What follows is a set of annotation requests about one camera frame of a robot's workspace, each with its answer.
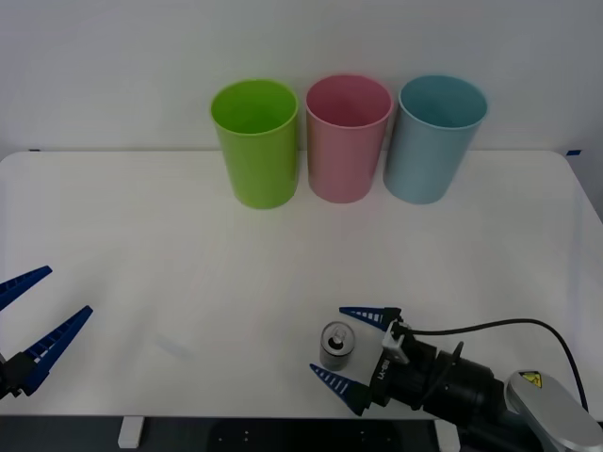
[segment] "yellow warning label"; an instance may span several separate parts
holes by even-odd
[[[519,375],[540,389],[543,388],[543,377],[540,372],[520,372]]]

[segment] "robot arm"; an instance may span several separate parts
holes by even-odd
[[[603,431],[552,377],[514,372],[504,383],[485,366],[417,341],[395,308],[341,308],[386,331],[369,386],[311,365],[317,376],[362,415],[391,398],[459,428],[465,444],[488,452],[603,452]]]

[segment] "cup rim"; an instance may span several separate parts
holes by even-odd
[[[274,129],[267,130],[266,132],[258,132],[256,134],[243,134],[241,132],[235,132],[234,130],[227,129],[226,127],[221,125],[219,122],[217,122],[216,119],[214,118],[213,109],[214,109],[214,103],[216,102],[218,97],[223,92],[225,92],[227,89],[235,87],[236,85],[242,85],[244,83],[249,83],[249,82],[270,82],[274,85],[278,85],[279,87],[284,88],[289,94],[291,94],[291,96],[293,96],[293,100],[295,101],[295,108],[293,109],[293,114],[291,115],[291,117],[288,120],[286,120],[285,122],[283,122],[281,125],[279,125],[278,127],[275,127]],[[278,132],[279,130],[286,128],[292,121],[294,121],[297,118],[299,110],[300,110],[300,101],[298,99],[298,96],[295,94],[295,91],[291,87],[286,85],[285,83],[279,82],[278,80],[274,80],[271,78],[244,78],[242,80],[238,80],[234,83],[226,85],[225,87],[223,87],[220,91],[218,91],[214,95],[214,98],[212,99],[211,104],[209,106],[209,116],[211,117],[211,121],[214,122],[216,127],[219,127],[219,129],[223,130],[224,132],[226,132],[230,135],[236,135],[239,137],[262,137],[264,135],[273,134],[275,132]]]
[[[352,76],[352,77],[359,77],[359,78],[364,78],[366,80],[368,80],[371,83],[374,83],[376,85],[378,85],[379,87],[381,87],[386,93],[387,93],[387,97],[389,97],[389,109],[387,110],[387,113],[385,113],[385,115],[381,118],[379,118],[378,120],[371,122],[370,124],[365,124],[365,125],[357,125],[357,126],[348,126],[348,125],[337,125],[337,124],[333,124],[332,122],[328,122],[325,121],[322,118],[319,118],[308,106],[308,95],[310,94],[310,90],[317,85],[318,83],[324,81],[324,80],[328,80],[329,78],[333,78],[333,77],[340,77],[342,75],[345,76]],[[372,77],[369,77],[367,75],[363,75],[361,73],[332,73],[330,75],[327,75],[325,77],[319,78],[319,80],[317,80],[316,82],[314,82],[312,84],[312,86],[308,89],[308,92],[306,92],[305,94],[305,111],[312,116],[312,118],[314,118],[315,120],[322,122],[323,124],[327,124],[331,127],[335,127],[337,129],[343,129],[343,130],[362,130],[362,129],[367,129],[368,127],[372,127],[376,124],[379,124],[383,121],[387,121],[389,119],[389,117],[392,114],[392,111],[394,111],[394,106],[395,106],[395,102],[394,102],[394,98],[392,96],[392,93],[389,91],[389,89],[387,88],[386,85],[384,85],[382,82],[380,82],[379,80],[376,80]]]
[[[464,82],[467,83],[467,85],[469,85],[471,88],[473,88],[475,91],[478,92],[478,94],[483,98],[483,101],[486,104],[486,108],[485,111],[483,112],[483,115],[481,115],[481,118],[479,118],[477,121],[468,124],[468,125],[464,125],[462,127],[443,127],[441,125],[435,125],[435,124],[430,124],[429,122],[420,120],[418,117],[416,117],[415,115],[413,115],[410,111],[408,111],[408,109],[406,108],[406,106],[404,106],[404,103],[402,102],[402,91],[408,86],[408,84],[419,80],[421,78],[425,78],[425,77],[444,77],[444,78],[452,78],[454,80],[458,80],[460,82]],[[409,80],[408,82],[406,82],[404,84],[404,86],[399,90],[398,92],[398,104],[400,106],[400,108],[402,110],[404,110],[404,112],[410,116],[413,120],[420,122],[422,124],[427,125],[428,127],[431,127],[432,129],[439,129],[439,130],[464,130],[464,129],[470,129],[471,127],[475,127],[476,125],[480,124],[481,122],[483,122],[483,120],[485,119],[485,117],[488,115],[488,109],[489,109],[489,104],[488,104],[488,98],[485,96],[485,94],[483,93],[483,91],[481,89],[479,89],[477,86],[475,86],[473,83],[468,82],[467,80],[464,80],[463,78],[460,77],[455,77],[454,75],[448,75],[446,73],[426,73],[424,75],[420,75],[419,77],[415,77],[412,80]]]

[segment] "silver cylinder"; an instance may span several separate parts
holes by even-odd
[[[325,369],[341,370],[354,350],[356,339],[350,325],[331,322],[320,335],[320,362]]]

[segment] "black cable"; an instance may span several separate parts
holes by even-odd
[[[513,325],[513,324],[520,324],[520,323],[530,323],[532,325],[539,325],[543,328],[546,328],[550,332],[552,332],[553,335],[557,338],[557,340],[563,347],[563,351],[565,352],[565,355],[567,356],[567,361],[569,361],[569,366],[572,368],[572,373],[574,374],[574,379],[576,379],[576,386],[578,386],[578,393],[580,396],[580,402],[582,404],[582,408],[584,408],[585,411],[588,411],[588,403],[586,402],[586,395],[584,394],[584,386],[582,385],[582,379],[580,378],[580,373],[578,371],[578,366],[576,365],[576,361],[574,360],[574,356],[572,355],[571,350],[569,349],[569,347],[563,340],[562,336],[557,332],[557,330],[555,330],[553,327],[551,327],[550,325],[548,325],[547,323],[545,323],[543,321],[536,320],[534,318],[509,318],[507,320],[499,320],[496,322],[482,323],[480,325],[474,325],[472,327],[465,327],[465,328],[456,328],[454,330],[421,331],[421,330],[408,329],[408,332],[410,332],[411,334],[414,334],[415,336],[448,336],[451,334],[462,334],[464,332],[479,331],[479,330],[485,330],[487,328],[501,327],[503,325]]]

